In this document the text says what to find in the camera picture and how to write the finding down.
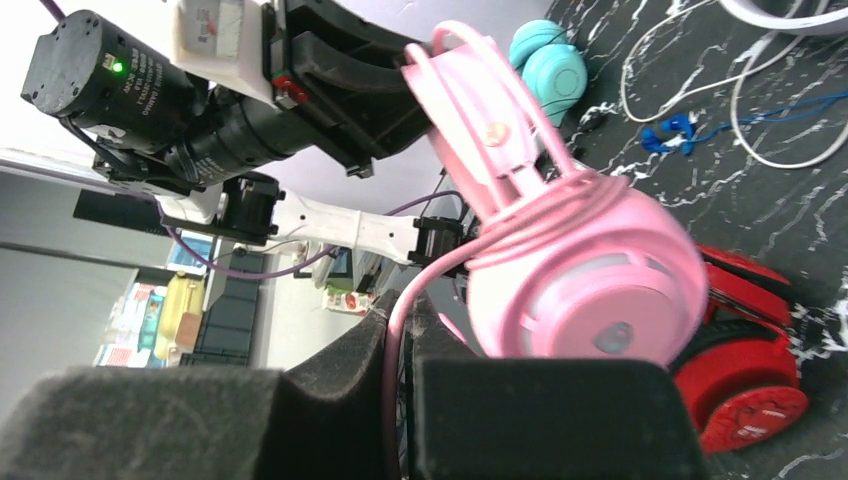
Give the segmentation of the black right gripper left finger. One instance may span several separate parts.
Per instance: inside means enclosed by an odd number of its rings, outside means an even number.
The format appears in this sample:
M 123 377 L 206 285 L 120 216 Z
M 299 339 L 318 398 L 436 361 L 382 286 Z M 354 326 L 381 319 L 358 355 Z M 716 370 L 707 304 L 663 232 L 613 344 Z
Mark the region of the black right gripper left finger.
M 382 295 L 287 370 L 85 368 L 38 382 L 1 431 L 5 479 L 382 479 Z

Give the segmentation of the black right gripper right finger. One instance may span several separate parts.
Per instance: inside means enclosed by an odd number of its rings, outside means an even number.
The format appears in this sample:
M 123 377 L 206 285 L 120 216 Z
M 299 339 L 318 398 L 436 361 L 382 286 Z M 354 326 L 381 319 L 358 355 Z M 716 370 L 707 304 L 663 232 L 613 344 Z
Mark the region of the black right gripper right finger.
M 490 359 L 427 297 L 404 335 L 412 479 L 705 479 L 671 375 L 632 360 Z

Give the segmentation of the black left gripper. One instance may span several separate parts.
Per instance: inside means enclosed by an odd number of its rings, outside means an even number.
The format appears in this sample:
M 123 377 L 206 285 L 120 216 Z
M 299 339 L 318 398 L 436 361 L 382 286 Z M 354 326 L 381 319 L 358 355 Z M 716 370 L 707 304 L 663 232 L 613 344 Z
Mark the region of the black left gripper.
M 400 69 L 411 38 L 333 1 L 259 1 L 267 105 L 212 83 L 204 112 L 167 151 L 185 178 L 212 185 L 317 147 L 368 178 L 430 127 Z

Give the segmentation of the pink headphones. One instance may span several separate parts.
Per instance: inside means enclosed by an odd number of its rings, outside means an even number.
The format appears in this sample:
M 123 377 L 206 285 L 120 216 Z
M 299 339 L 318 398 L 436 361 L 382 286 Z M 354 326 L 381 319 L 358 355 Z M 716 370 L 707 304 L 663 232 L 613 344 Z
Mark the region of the pink headphones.
M 457 265 L 491 357 L 622 357 L 669 365 L 699 327 L 704 262 L 657 201 L 624 176 L 576 162 L 496 44 L 444 21 L 411 44 L 403 76 L 433 122 L 430 141 L 481 223 L 477 239 L 401 293 L 386 355 L 416 298 Z

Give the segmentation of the teal white cat-ear headphones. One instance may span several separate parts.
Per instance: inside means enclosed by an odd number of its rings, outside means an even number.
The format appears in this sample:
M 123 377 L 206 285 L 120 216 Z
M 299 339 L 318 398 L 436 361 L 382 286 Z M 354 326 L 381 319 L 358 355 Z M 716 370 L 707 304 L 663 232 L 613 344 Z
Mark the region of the teal white cat-ear headphones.
M 588 86 L 585 61 L 566 30 L 546 19 L 525 23 L 513 34 L 508 61 L 559 128 Z

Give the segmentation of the red headphones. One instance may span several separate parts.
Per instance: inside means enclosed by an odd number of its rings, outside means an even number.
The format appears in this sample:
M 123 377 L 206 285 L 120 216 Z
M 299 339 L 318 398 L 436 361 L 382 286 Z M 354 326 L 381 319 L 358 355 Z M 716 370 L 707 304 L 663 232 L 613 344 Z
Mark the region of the red headphones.
M 809 405 L 796 357 L 788 279 L 760 263 L 701 246 L 709 298 L 702 324 L 670 368 L 707 454 L 786 430 Z

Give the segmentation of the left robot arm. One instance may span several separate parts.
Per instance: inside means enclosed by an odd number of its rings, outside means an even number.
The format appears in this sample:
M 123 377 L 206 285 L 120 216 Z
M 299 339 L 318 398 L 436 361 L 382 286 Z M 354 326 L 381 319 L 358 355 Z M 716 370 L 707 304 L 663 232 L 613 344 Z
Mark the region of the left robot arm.
M 402 78 L 402 34 L 332 1 L 175 1 L 162 54 L 91 10 L 46 3 L 24 101 L 151 195 L 166 228 L 262 246 L 305 240 L 426 266 L 459 247 L 442 218 L 375 215 L 284 190 L 259 168 L 317 147 L 349 176 L 431 124 Z

